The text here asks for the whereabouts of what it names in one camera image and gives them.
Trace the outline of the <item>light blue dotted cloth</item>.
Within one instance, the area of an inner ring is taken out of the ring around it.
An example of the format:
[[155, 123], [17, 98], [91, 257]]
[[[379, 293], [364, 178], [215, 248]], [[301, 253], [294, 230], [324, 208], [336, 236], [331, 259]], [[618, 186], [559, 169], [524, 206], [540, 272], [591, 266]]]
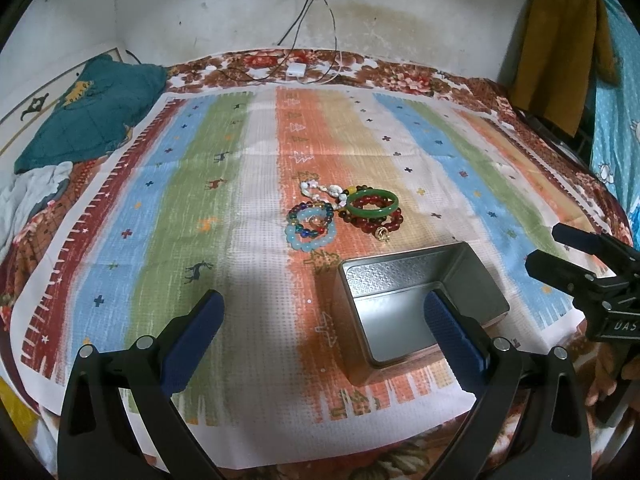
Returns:
[[603, 0], [620, 83], [594, 90], [590, 168], [627, 215], [639, 223], [639, 32], [618, 0]]

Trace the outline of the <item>silver metal tin box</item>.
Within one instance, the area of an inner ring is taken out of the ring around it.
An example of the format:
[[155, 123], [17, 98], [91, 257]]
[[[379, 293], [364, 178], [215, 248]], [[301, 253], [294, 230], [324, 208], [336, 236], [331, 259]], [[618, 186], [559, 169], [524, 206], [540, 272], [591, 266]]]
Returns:
[[510, 311], [499, 286], [465, 242], [342, 262], [331, 316], [342, 369], [354, 386], [382, 382], [440, 358], [424, 301], [442, 298], [487, 328]]

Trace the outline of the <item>small gold charm pendant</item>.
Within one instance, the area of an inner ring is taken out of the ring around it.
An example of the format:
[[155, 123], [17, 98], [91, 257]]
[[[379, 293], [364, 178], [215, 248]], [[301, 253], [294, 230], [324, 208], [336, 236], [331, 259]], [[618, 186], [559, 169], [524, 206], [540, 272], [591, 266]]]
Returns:
[[386, 229], [385, 226], [379, 226], [375, 233], [375, 237], [383, 243], [388, 243], [390, 241], [390, 231]]

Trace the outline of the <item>green jade bangle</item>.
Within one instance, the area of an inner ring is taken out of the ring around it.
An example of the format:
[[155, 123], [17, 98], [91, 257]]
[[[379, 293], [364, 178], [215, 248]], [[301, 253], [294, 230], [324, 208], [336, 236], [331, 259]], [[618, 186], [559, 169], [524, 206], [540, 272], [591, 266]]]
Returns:
[[399, 207], [399, 198], [382, 188], [362, 188], [349, 194], [346, 210], [354, 217], [377, 219], [390, 216]]

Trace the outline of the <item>mustard yellow hanging cloth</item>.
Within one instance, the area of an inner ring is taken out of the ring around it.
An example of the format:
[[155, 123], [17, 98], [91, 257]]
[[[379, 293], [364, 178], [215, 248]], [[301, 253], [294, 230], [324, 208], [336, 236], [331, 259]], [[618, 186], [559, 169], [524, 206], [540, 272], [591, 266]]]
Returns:
[[532, 0], [512, 105], [574, 136], [593, 75], [620, 83], [604, 0]]

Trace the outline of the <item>white crumpled cloth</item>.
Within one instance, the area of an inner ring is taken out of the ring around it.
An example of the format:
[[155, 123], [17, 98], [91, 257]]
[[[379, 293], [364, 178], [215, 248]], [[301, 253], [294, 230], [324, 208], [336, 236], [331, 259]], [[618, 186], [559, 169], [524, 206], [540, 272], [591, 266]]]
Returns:
[[66, 190], [72, 170], [71, 162], [61, 162], [24, 174], [1, 171], [1, 260], [27, 221]]

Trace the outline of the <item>teal pillow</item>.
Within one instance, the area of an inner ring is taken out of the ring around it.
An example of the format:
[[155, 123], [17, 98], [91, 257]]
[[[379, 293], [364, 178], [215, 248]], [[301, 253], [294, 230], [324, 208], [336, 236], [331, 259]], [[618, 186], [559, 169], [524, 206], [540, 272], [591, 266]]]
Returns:
[[167, 70], [92, 58], [14, 162], [17, 174], [117, 150], [165, 91]]

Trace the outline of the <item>white charger adapter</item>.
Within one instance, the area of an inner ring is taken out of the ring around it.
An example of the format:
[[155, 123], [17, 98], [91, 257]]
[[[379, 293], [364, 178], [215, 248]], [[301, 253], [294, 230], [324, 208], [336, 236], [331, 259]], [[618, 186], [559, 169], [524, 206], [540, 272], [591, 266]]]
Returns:
[[288, 77], [288, 79], [300, 79], [305, 76], [306, 70], [307, 65], [305, 63], [294, 62], [288, 64], [285, 75]]

